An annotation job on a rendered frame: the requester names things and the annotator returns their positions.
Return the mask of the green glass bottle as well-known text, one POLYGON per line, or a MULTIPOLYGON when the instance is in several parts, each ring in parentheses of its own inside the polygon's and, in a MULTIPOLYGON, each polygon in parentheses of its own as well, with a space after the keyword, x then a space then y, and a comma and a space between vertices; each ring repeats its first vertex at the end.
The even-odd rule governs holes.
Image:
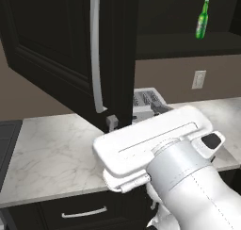
POLYGON ((196 27, 196 38, 201 40, 205 36, 206 26, 208 24, 208 7, 209 1, 205 0, 203 3, 201 14, 199 15, 197 27, 196 27))

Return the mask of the black cabinet door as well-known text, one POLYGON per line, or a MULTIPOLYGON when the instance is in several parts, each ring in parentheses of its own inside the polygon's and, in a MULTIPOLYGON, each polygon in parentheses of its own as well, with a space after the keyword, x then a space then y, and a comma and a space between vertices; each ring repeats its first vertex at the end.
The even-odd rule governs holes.
POLYGON ((100 1, 100 74, 94 105, 90 0, 0 0, 0 41, 10 69, 105 133, 133 120, 138 0, 100 1))

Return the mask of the black hob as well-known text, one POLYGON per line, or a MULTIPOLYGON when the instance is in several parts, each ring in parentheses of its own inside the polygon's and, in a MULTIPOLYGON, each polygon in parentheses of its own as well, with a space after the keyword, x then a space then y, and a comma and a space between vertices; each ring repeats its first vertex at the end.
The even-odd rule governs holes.
POLYGON ((3 187, 22 124, 22 120, 0 122, 0 190, 3 187))

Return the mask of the black drawer front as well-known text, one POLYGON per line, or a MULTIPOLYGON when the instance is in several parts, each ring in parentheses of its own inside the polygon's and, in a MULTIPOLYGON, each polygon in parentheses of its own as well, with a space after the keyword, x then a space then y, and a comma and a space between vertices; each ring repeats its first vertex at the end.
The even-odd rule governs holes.
POLYGON ((126 218, 123 216, 123 205, 120 196, 110 191, 45 201, 40 206, 49 230, 126 222, 126 218), (83 213, 100 209, 104 206, 107 207, 106 212, 93 216, 72 219, 63 219, 61 217, 61 213, 83 213))

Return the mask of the black wall cabinet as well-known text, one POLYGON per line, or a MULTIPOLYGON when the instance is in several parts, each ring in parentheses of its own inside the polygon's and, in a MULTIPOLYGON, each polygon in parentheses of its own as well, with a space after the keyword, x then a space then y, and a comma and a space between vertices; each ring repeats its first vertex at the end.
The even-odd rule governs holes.
POLYGON ((136 59, 241 54, 241 0, 208 0, 203 39, 195 36, 205 0, 139 0, 136 59))

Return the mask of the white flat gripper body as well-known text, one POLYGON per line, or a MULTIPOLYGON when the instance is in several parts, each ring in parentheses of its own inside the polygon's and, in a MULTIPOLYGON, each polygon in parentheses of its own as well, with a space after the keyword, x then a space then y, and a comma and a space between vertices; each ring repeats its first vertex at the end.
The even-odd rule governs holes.
POLYGON ((152 149, 163 140, 193 140, 212 131, 204 114, 184 106, 104 134, 94 140, 92 149, 110 174, 122 178, 144 169, 153 159, 152 149))

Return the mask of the white wall outlet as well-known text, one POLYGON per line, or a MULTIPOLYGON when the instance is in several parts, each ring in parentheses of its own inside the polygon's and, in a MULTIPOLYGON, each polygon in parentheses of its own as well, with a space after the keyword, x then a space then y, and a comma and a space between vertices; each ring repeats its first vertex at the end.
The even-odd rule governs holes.
POLYGON ((201 89, 206 76, 206 71, 196 71, 193 78, 192 89, 201 89))

